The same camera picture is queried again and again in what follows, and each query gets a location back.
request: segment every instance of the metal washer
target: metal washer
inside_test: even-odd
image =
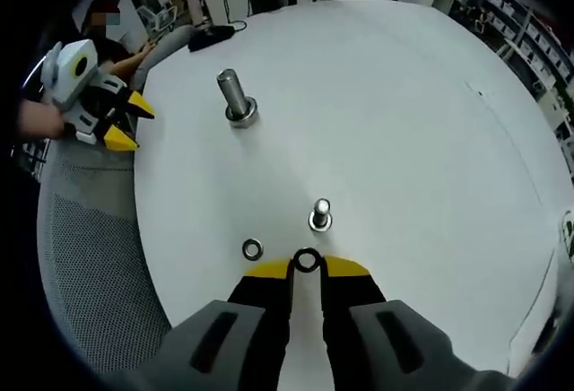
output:
[[[231,107],[225,109],[225,117],[234,128],[249,128],[257,120],[257,102],[251,97],[245,97],[249,104],[248,112],[242,117],[235,117],[231,112]]]
[[[333,216],[331,215],[331,213],[326,216],[326,223],[325,226],[323,227],[318,227],[317,225],[315,225],[314,220],[315,220],[315,211],[309,214],[308,222],[309,227],[316,232],[326,232],[331,228],[331,225],[333,225]]]
[[[255,254],[249,253],[249,248],[251,246],[255,246],[257,248],[257,252]],[[247,239],[243,242],[241,251],[243,252],[245,259],[248,261],[257,261],[261,256],[263,256],[263,245],[257,239]]]
[[[301,257],[305,254],[309,254],[313,256],[315,262],[311,267],[306,267],[301,263]],[[295,268],[302,273],[313,273],[315,270],[319,268],[321,265],[321,261],[323,260],[321,254],[319,254],[314,248],[303,248],[299,249],[295,252],[295,256],[293,257],[293,262],[295,263]]]

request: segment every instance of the gray mesh chair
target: gray mesh chair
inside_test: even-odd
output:
[[[134,155],[52,142],[41,174],[39,265],[50,311],[99,373],[151,358],[170,330],[142,251]]]

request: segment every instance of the person's arm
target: person's arm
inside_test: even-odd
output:
[[[128,59],[116,62],[109,68],[108,73],[116,75],[125,82],[129,82],[129,79],[134,75],[137,67],[142,63],[148,53],[153,50],[153,48],[155,48],[155,44],[145,43],[141,52],[129,57]]]
[[[22,100],[18,131],[23,137],[57,139],[64,134],[64,117],[53,104]]]

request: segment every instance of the washer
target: washer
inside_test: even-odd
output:
[[[305,254],[310,254],[315,258],[315,262],[311,267],[306,267],[300,262],[301,257]],[[314,248],[299,249],[295,253],[295,256],[293,257],[293,261],[295,262],[295,268],[302,273],[313,273],[315,270],[319,268],[322,260],[323,257]]]
[[[255,254],[249,253],[249,248],[251,246],[255,246],[257,248],[257,252]],[[247,239],[243,242],[243,246],[241,247],[243,251],[243,256],[245,259],[249,261],[257,261],[261,256],[263,256],[263,245],[257,239]]]

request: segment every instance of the robotic hand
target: robotic hand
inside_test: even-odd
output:
[[[302,254],[315,264],[304,267]],[[138,369],[110,374],[121,390],[276,390],[289,342],[295,269],[320,268],[323,339],[335,390],[500,391],[510,378],[477,372],[447,335],[402,301],[386,301],[369,271],[315,249],[250,270],[228,301],[212,301],[164,338]]]
[[[63,48],[57,43],[46,54],[41,81],[64,115],[66,134],[85,143],[101,142],[114,152],[134,151],[139,147],[135,118],[154,118],[140,93],[98,68],[98,53],[89,39]]]

